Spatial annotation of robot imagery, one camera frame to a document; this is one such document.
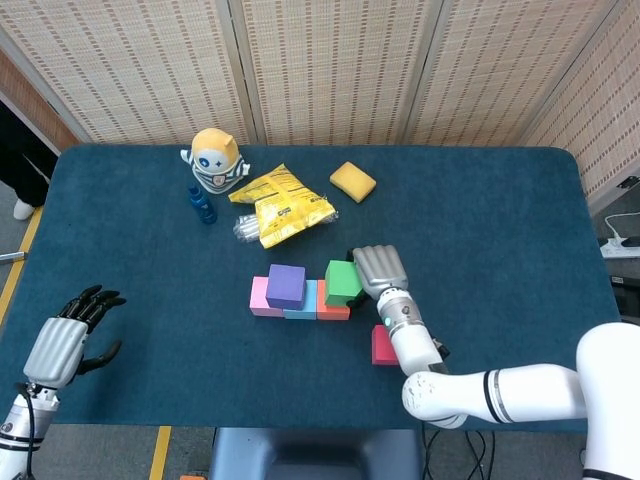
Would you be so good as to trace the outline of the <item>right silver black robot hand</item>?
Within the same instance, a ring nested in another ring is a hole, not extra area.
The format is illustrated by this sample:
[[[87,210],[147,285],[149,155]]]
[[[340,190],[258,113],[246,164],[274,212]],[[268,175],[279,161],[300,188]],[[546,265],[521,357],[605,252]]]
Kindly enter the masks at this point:
[[[349,307],[359,308],[369,299],[377,301],[389,288],[408,289],[407,273],[393,245],[353,248],[347,260],[354,263],[362,286],[355,299],[347,302]]]

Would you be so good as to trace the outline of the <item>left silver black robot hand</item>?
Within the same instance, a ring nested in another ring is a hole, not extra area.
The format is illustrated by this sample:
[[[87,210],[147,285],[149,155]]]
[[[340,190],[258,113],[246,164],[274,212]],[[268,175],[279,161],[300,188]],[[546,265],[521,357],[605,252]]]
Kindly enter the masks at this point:
[[[119,353],[120,340],[92,358],[85,355],[85,348],[106,313],[125,303],[118,291],[94,285],[69,300],[58,314],[48,318],[23,369],[30,390],[36,393],[59,390],[72,383],[75,377],[108,365]]]

